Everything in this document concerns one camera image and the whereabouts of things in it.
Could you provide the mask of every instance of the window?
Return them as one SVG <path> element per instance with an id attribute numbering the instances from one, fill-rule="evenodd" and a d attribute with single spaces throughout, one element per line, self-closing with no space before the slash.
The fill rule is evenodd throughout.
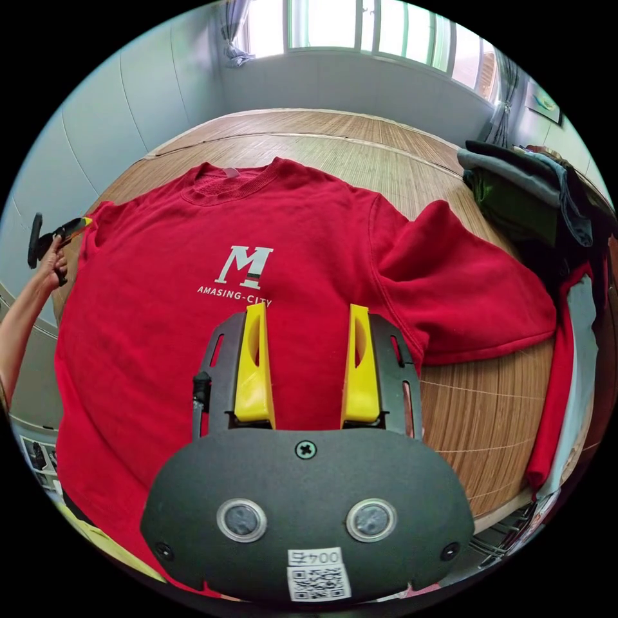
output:
<path id="1" fill-rule="evenodd" d="M 429 11 L 400 0 L 381 0 L 380 12 L 379 51 L 425 64 L 431 39 Z"/>
<path id="2" fill-rule="evenodd" d="M 481 54 L 481 39 L 467 28 L 456 26 L 455 64 L 453 79 L 468 88 L 476 87 Z"/>
<path id="3" fill-rule="evenodd" d="M 483 55 L 481 58 L 481 76 L 479 79 L 478 93 L 486 100 L 496 103 L 498 99 L 498 61 L 494 46 L 481 40 Z"/>
<path id="4" fill-rule="evenodd" d="M 283 53 L 283 2 L 252 0 L 247 14 L 247 51 L 256 58 Z"/>
<path id="5" fill-rule="evenodd" d="M 441 15 L 436 15 L 435 17 L 433 58 L 430 64 L 434 69 L 446 73 L 449 68 L 449 56 L 451 53 L 451 22 Z"/>
<path id="6" fill-rule="evenodd" d="M 406 58 L 427 63 L 429 40 L 431 38 L 431 14 L 419 6 L 406 5 L 407 8 L 407 47 Z"/>
<path id="7" fill-rule="evenodd" d="M 290 47 L 349 47 L 356 41 L 356 0 L 291 0 Z"/>
<path id="8" fill-rule="evenodd" d="M 400 0 L 382 0 L 380 47 L 382 53 L 390 53 L 393 56 L 405 55 L 404 46 L 404 21 L 406 20 L 406 4 Z"/>
<path id="9" fill-rule="evenodd" d="M 310 48 L 387 55 L 426 64 L 485 100 L 498 99 L 493 45 L 401 0 L 252 0 L 238 44 L 256 58 Z"/>
<path id="10" fill-rule="evenodd" d="M 375 1 L 362 0 L 362 26 L 360 28 L 360 48 L 364 52 L 373 49 L 373 29 L 375 27 Z"/>

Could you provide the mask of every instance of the hand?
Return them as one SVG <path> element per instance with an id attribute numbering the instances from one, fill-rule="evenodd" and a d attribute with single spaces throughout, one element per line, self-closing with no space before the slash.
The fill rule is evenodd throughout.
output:
<path id="1" fill-rule="evenodd" d="M 36 274 L 41 289 L 48 295 L 56 288 L 60 287 L 60 280 L 58 279 L 56 270 L 58 270 L 63 277 L 66 275 L 66 257 L 64 256 L 64 251 L 60 248 L 61 243 L 62 238 L 60 236 L 55 236 L 51 242 L 51 247 L 41 260 L 41 265 Z"/>

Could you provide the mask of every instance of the qr code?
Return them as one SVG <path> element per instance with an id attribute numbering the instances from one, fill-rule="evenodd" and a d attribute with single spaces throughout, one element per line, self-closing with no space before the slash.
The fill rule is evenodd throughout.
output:
<path id="1" fill-rule="evenodd" d="M 319 601 L 346 598 L 346 575 L 343 567 L 290 569 L 290 588 L 295 601 Z"/>

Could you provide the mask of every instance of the m logo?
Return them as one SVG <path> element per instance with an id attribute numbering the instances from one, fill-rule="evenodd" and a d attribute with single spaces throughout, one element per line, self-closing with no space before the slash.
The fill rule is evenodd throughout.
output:
<path id="1" fill-rule="evenodd" d="M 230 253 L 230 257 L 227 258 L 227 262 L 221 271 L 218 279 L 215 279 L 215 283 L 227 283 L 225 277 L 227 276 L 228 270 L 234 262 L 236 262 L 236 270 L 242 270 L 246 266 L 249 266 L 249 272 L 247 274 L 247 278 L 244 283 L 240 285 L 245 288 L 253 288 L 254 290 L 259 290 L 259 277 L 264 270 L 264 266 L 266 265 L 266 260 L 268 256 L 271 254 L 272 249 L 267 249 L 266 247 L 256 247 L 256 250 L 253 252 L 253 255 L 247 257 L 248 247 L 237 247 L 232 246 L 232 252 Z"/>

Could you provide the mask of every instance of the human arm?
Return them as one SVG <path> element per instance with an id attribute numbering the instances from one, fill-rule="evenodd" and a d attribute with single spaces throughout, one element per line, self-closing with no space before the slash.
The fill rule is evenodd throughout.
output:
<path id="1" fill-rule="evenodd" d="M 0 390 L 4 391 L 2 406 L 7 413 L 24 360 L 26 345 L 43 306 L 60 282 L 55 273 L 66 273 L 66 258 L 60 249 L 61 237 L 56 236 L 41 265 L 23 288 L 0 323 Z"/>

